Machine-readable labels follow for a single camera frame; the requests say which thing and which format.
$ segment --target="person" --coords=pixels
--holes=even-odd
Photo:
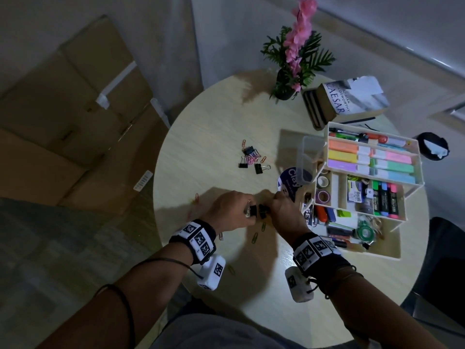
[[[270,208],[274,228],[290,246],[295,248],[297,241],[307,242],[316,237],[307,228],[297,206],[282,192],[265,204]],[[220,233],[256,222],[255,216],[244,214],[247,205],[256,205],[253,195],[236,191],[225,193],[197,222],[214,230],[214,239]],[[195,263],[194,255],[188,243],[174,237],[146,262],[99,292],[38,348],[126,349],[135,346],[166,308],[188,271],[187,266]],[[331,257],[320,258],[312,267],[317,265],[320,268],[312,272],[319,288],[329,296],[346,328],[362,347],[377,342],[383,348],[445,348],[403,309],[359,276],[342,256],[331,253]],[[179,316],[169,323],[151,347],[283,349],[292,346],[290,341],[276,340],[249,325],[196,313]]]

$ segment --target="forearm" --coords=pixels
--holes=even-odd
[[[187,265],[193,262],[189,248],[171,243],[150,258],[167,257]],[[152,328],[178,288],[187,269],[182,265],[156,261],[142,264],[115,285],[125,294],[134,318],[136,343]],[[39,348],[127,348],[129,321],[118,295],[105,290],[73,315]]]
[[[354,271],[338,271],[331,284]],[[348,328],[365,334],[386,348],[445,348],[401,307],[360,276],[351,276],[330,294],[330,300]]]

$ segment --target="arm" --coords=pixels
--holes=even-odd
[[[277,193],[268,205],[275,229],[289,245],[309,233],[303,215],[282,192]],[[350,273],[355,273],[351,267],[341,268],[320,287],[326,293]],[[432,334],[365,278],[351,276],[329,296],[348,328],[380,342],[384,348],[445,349]]]
[[[221,195],[201,218],[216,234],[253,225],[256,218],[246,218],[244,208],[252,195],[231,191]],[[167,257],[187,265],[193,262],[183,243],[170,243],[150,258]],[[178,288],[187,268],[156,261],[137,266],[115,282],[125,294],[134,318],[136,343],[148,333]],[[111,348],[129,346],[129,320],[119,296],[104,290],[62,324],[38,348]]]

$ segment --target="hand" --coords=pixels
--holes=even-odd
[[[300,235],[310,232],[297,205],[282,191],[277,192],[273,199],[264,204],[270,207],[274,228],[289,245],[292,246]]]
[[[244,210],[247,204],[256,205],[253,195],[237,191],[226,192],[213,202],[212,207],[200,219],[210,224],[217,235],[248,227],[255,224],[257,217],[246,217]]]

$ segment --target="wooden tabletop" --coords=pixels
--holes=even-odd
[[[154,175],[155,220],[162,243],[187,221],[200,216],[220,194],[237,190],[262,201],[277,190],[284,169],[295,166],[297,146],[314,130],[299,95],[294,100],[270,99],[276,73],[265,70],[231,76],[208,88],[179,115],[169,130]],[[330,81],[317,76],[312,87]],[[384,116],[370,127],[397,134]],[[271,170],[255,174],[239,169],[242,140],[266,156]],[[199,204],[195,204],[195,195]],[[428,206],[424,188],[406,200],[408,221],[401,227],[401,259],[345,252],[367,280],[397,304],[410,292],[426,253]],[[184,285],[196,296],[220,302],[259,326],[307,348],[320,348],[352,340],[329,300],[320,291],[306,303],[295,303],[284,271],[294,265],[292,249],[271,225],[261,224],[224,233],[217,253],[227,270],[219,287],[208,292],[188,272]],[[258,233],[255,244],[252,238]]]

